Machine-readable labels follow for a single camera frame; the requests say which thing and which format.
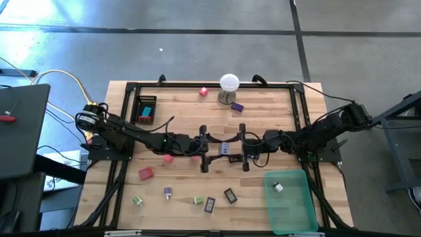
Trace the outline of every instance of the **red cube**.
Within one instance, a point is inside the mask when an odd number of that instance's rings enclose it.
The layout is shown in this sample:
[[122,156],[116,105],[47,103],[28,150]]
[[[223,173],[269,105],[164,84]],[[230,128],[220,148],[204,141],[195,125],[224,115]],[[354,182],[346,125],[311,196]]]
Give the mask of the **red cube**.
[[153,177],[153,172],[151,167],[147,167],[145,169],[141,169],[139,171],[140,180],[147,180],[148,178]]
[[201,159],[201,157],[200,156],[193,156],[193,157],[190,157],[191,158],[191,160],[192,161],[200,161],[200,159]]
[[206,88],[200,89],[199,94],[202,95],[203,97],[206,96],[208,94],[208,89]]
[[171,155],[164,155],[164,161],[171,163],[174,158]]

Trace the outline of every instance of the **black rectangular object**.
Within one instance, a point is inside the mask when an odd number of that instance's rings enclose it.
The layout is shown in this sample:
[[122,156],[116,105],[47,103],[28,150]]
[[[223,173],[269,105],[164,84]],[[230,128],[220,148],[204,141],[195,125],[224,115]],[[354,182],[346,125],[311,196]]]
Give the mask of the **black rectangular object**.
[[50,85],[0,89],[0,113],[13,109],[16,122],[0,122],[0,179],[32,173]]
[[[153,124],[153,118],[155,115],[155,105],[157,104],[157,97],[154,95],[139,95],[136,98],[137,103],[137,117],[136,122],[140,124]],[[151,112],[149,113],[149,117],[151,119],[142,118],[143,110],[146,107],[151,108]]]
[[212,213],[214,206],[215,206],[215,199],[208,197],[208,200],[206,200],[205,211],[207,213]]
[[[37,72],[34,70],[21,70],[28,77],[35,77]],[[23,76],[15,69],[0,69],[0,76]]]
[[227,190],[225,190],[224,194],[231,204],[237,201],[237,197],[235,196],[231,188],[228,188]]

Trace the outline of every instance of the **purple block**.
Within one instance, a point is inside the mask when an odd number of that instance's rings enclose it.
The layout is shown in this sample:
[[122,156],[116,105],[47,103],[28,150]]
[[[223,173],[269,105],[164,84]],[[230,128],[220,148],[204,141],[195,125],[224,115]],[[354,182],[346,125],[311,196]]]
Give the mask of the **purple block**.
[[244,106],[234,102],[234,103],[231,104],[231,109],[234,109],[234,110],[239,111],[239,112],[243,112]]

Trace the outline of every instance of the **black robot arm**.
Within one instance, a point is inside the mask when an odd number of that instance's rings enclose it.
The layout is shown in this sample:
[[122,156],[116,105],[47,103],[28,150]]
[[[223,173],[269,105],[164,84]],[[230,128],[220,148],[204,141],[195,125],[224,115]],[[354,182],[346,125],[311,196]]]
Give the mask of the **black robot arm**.
[[84,110],[76,115],[76,126],[100,135],[116,152],[124,152],[130,140],[145,144],[147,149],[158,155],[194,156],[208,151],[205,125],[200,127],[199,135],[193,139],[186,134],[174,134],[167,131],[154,133],[153,131],[157,129],[144,130],[117,115],[108,113],[101,106],[86,105]]

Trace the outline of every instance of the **black table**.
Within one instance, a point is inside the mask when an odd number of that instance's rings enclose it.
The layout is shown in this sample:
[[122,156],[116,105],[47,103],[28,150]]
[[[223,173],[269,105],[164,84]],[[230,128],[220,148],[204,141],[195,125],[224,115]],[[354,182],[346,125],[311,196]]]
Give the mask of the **black table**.
[[36,154],[49,90],[47,84],[0,89],[0,115],[9,111],[16,118],[0,122],[0,216],[20,211],[20,232],[39,226],[46,175],[77,184],[85,181],[85,171]]
[[9,111],[16,118],[13,123],[0,122],[0,180],[45,172],[84,183],[84,171],[36,155],[49,90],[47,84],[0,89],[0,115]]

